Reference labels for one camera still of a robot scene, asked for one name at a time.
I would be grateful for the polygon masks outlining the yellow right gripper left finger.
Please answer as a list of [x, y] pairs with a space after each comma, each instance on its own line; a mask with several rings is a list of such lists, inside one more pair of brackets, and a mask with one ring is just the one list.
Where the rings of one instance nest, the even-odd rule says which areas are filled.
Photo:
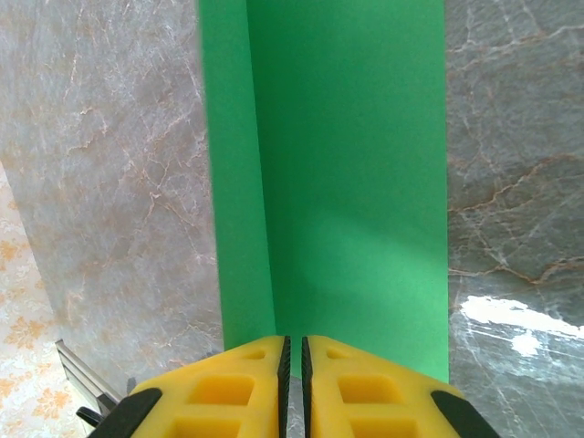
[[144, 381], [93, 438], [286, 438], [290, 356], [270, 336]]

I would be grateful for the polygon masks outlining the aluminium table edge rail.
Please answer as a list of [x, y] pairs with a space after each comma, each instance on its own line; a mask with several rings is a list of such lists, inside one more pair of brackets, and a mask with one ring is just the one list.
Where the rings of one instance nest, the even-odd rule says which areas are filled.
[[107, 415], [123, 398], [95, 371], [69, 349], [62, 339], [56, 342], [57, 353], [68, 380], [84, 400], [101, 415]]

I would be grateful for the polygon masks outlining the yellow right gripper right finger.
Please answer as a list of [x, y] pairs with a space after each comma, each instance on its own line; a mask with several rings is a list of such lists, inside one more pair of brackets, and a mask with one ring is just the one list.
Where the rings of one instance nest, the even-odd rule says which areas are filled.
[[306, 438], [500, 438], [455, 387], [324, 336], [302, 339]]

